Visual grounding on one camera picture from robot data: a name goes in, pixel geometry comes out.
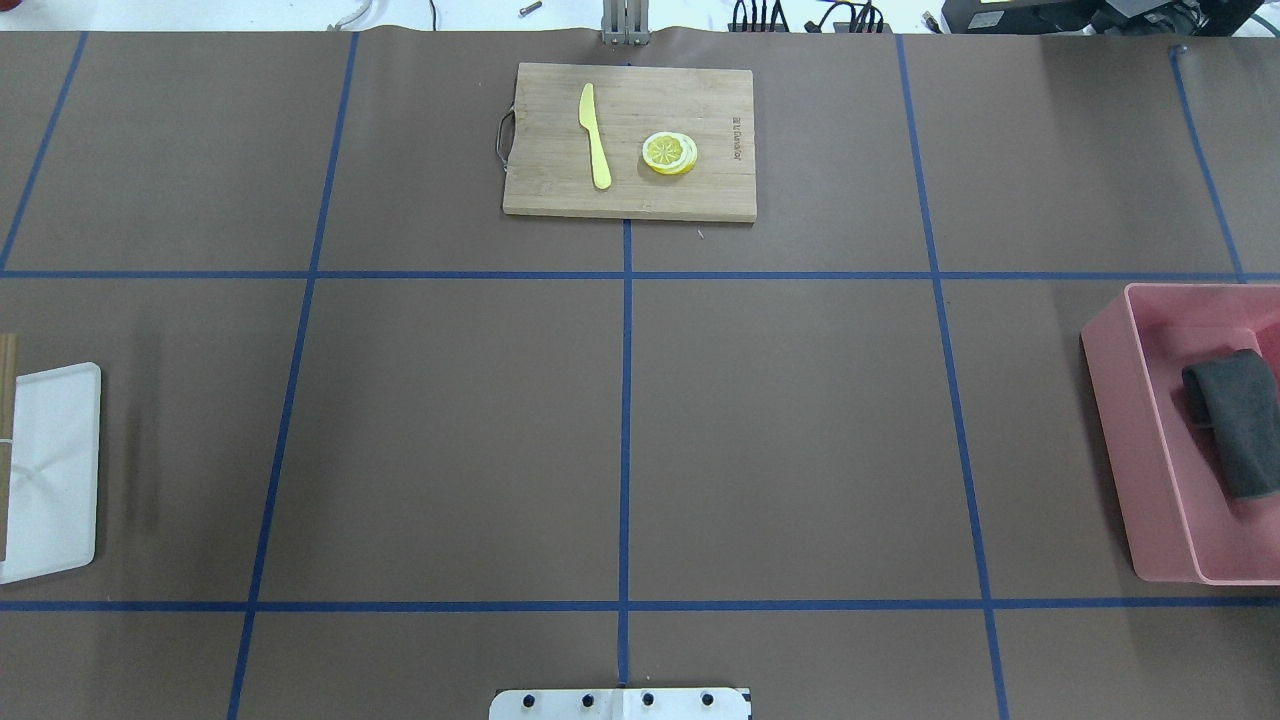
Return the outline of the grey cloth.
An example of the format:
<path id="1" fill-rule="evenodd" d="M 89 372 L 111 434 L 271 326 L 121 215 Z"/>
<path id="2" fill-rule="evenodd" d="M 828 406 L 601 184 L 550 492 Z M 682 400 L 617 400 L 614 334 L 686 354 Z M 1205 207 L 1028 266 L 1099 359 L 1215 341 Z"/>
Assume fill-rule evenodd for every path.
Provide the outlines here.
<path id="1" fill-rule="evenodd" d="M 1184 366 L 1193 427 L 1211 433 L 1225 492 L 1252 501 L 1279 491 L 1277 380 L 1263 356 L 1242 348 Z"/>

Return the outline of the yellow lemon slice toy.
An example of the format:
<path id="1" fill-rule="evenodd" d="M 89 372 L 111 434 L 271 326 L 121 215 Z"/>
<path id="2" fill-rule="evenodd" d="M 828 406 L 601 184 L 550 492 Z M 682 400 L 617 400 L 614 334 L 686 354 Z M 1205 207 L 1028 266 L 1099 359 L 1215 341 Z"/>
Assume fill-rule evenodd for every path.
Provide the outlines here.
<path id="1" fill-rule="evenodd" d="M 641 159 L 657 174 L 681 176 L 696 165 L 699 151 L 691 136 L 662 131 L 645 138 L 641 145 Z"/>

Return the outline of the wooden cutting board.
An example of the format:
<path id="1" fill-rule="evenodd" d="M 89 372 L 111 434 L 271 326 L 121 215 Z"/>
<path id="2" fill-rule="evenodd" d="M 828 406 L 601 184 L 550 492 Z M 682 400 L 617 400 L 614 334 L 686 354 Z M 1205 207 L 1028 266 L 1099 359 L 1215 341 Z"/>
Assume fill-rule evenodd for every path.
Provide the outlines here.
<path id="1" fill-rule="evenodd" d="M 511 108 L 502 208 L 518 217 L 751 224 L 758 217 L 755 82 L 744 69 L 607 67 L 524 61 Z M 595 190 L 579 96 L 588 82 L 612 186 Z M 686 174 L 641 159 L 655 132 L 696 142 Z"/>

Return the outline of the yellow plastic knife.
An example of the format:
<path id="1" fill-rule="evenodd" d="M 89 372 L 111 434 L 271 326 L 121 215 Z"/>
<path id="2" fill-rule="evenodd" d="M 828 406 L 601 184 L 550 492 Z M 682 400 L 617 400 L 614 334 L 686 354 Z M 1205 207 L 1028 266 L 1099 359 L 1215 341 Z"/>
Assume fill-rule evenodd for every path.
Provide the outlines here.
<path id="1" fill-rule="evenodd" d="M 591 183 L 595 190 L 608 190 L 613 179 L 602 141 L 595 105 L 595 87 L 591 82 L 585 83 L 580 92 L 577 118 L 580 127 L 588 136 Z"/>

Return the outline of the pink plastic bin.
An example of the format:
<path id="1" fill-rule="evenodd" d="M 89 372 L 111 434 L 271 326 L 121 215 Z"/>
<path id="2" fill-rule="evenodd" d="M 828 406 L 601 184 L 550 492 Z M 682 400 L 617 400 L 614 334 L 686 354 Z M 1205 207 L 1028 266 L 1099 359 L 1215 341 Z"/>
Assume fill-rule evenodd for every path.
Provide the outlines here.
<path id="1" fill-rule="evenodd" d="M 1132 283 L 1082 329 L 1135 574 L 1275 587 L 1277 496 L 1233 498 L 1181 372 L 1248 348 L 1277 368 L 1274 284 Z"/>

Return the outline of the black monitor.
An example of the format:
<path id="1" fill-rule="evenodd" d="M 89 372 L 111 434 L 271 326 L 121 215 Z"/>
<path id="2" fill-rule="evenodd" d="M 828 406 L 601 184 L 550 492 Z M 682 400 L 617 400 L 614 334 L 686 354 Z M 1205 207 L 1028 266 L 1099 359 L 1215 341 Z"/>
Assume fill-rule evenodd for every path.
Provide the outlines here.
<path id="1" fill-rule="evenodd" d="M 943 1 L 954 35 L 1228 37 L 1266 1 Z"/>

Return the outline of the white rectangular tray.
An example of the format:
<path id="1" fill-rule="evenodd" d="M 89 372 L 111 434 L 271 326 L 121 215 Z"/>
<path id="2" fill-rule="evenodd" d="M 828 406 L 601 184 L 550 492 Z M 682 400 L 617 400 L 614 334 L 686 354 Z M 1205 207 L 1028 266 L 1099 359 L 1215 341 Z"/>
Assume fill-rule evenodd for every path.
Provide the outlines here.
<path id="1" fill-rule="evenodd" d="M 95 363 L 20 375 L 12 450 L 5 585 L 90 565 L 97 553 L 102 373 Z"/>

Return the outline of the aluminium frame post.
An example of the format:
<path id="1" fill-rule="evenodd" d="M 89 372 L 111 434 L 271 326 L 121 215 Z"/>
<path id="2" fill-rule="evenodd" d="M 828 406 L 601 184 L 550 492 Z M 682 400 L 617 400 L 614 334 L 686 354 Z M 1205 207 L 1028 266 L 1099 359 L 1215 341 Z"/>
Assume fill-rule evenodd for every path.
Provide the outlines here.
<path id="1" fill-rule="evenodd" d="M 608 46 L 645 46 L 650 42 L 648 0 L 605 0 L 602 8 L 602 42 Z"/>

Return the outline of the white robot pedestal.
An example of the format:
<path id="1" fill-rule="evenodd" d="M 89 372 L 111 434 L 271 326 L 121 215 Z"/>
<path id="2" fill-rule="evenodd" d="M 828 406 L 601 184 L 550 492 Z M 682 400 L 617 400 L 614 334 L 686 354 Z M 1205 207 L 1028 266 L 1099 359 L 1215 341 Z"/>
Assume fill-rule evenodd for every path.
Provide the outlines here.
<path id="1" fill-rule="evenodd" d="M 489 719 L 751 719 L 750 692 L 732 687 L 509 689 Z"/>

